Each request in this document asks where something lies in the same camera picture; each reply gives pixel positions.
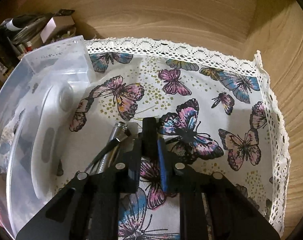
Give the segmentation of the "white handheld beauty device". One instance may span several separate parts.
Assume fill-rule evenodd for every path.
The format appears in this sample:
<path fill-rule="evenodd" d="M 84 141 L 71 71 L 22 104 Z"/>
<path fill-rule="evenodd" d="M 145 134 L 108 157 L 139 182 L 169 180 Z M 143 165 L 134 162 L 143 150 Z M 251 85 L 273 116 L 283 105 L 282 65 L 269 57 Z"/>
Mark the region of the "white handheld beauty device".
<path fill-rule="evenodd" d="M 46 200 L 51 193 L 53 170 L 57 167 L 57 136 L 73 106 L 73 89 L 67 82 L 53 84 L 42 102 L 40 122 L 31 155 L 31 177 L 35 195 Z"/>

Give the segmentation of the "small white box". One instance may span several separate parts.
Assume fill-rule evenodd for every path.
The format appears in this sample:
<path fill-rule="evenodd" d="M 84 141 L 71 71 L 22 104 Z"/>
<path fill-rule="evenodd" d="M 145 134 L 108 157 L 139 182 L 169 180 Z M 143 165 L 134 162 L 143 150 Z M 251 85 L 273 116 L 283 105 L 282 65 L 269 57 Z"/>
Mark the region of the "small white box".
<path fill-rule="evenodd" d="M 54 16 L 52 17 L 40 33 L 43 43 L 47 43 L 59 31 L 75 24 L 72 16 Z"/>

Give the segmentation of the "butterfly print lace cloth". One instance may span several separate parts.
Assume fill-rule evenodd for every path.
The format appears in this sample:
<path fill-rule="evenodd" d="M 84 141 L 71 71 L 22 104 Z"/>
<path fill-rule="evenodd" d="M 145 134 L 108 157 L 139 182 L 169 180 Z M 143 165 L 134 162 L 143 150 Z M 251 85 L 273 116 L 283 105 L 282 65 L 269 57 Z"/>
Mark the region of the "butterfly print lace cloth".
<path fill-rule="evenodd" d="M 104 147 L 118 121 L 157 122 L 168 150 L 197 172 L 224 175 L 284 232 L 289 138 L 259 53 L 240 60 L 169 41 L 86 42 L 96 77 L 77 98 L 56 190 Z"/>

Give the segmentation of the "stack of books and papers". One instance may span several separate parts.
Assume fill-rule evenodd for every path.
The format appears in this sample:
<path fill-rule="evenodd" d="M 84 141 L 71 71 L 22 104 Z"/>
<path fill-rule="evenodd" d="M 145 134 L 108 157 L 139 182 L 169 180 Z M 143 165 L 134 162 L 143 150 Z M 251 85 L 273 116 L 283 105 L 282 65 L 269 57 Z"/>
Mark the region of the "stack of books and papers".
<path fill-rule="evenodd" d="M 52 17 L 52 13 L 46 13 L 24 14 L 8 18 L 0 24 L 0 34 L 11 46 L 26 44 L 46 26 Z"/>

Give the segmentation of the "clear plastic storage box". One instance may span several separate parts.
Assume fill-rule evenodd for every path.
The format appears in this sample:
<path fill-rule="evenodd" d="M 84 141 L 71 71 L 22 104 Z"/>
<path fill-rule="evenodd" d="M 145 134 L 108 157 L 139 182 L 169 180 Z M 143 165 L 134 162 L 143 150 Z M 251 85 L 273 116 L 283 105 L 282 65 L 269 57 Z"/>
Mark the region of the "clear plastic storage box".
<path fill-rule="evenodd" d="M 51 199 L 68 123 L 94 71 L 82 36 L 54 42 L 24 55 L 0 90 L 0 226 L 10 238 Z M 57 136 L 57 167 L 46 200 L 35 195 L 31 155 L 46 92 L 56 83 L 73 89 L 73 106 Z"/>

